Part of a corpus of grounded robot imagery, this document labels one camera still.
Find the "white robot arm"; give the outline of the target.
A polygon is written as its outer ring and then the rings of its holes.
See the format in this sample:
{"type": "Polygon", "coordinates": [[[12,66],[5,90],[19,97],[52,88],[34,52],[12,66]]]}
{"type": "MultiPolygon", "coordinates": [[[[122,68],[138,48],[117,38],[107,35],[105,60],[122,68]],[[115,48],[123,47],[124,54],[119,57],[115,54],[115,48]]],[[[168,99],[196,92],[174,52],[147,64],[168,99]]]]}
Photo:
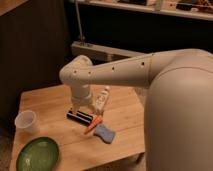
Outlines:
{"type": "Polygon", "coordinates": [[[182,49],[94,65],[80,55],[60,70],[75,108],[91,102],[90,86],[146,87],[147,171],[213,171],[213,54],[182,49]]]}

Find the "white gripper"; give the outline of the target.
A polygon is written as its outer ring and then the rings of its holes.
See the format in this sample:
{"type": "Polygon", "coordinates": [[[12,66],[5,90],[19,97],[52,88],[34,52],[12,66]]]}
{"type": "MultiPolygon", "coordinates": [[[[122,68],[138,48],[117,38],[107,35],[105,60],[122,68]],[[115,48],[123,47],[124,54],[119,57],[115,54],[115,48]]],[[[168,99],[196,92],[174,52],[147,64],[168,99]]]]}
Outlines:
{"type": "Polygon", "coordinates": [[[86,106],[93,114],[96,114],[95,106],[92,103],[93,94],[89,85],[77,85],[71,87],[71,102],[73,106],[73,113],[77,114],[80,106],[86,106]]]}

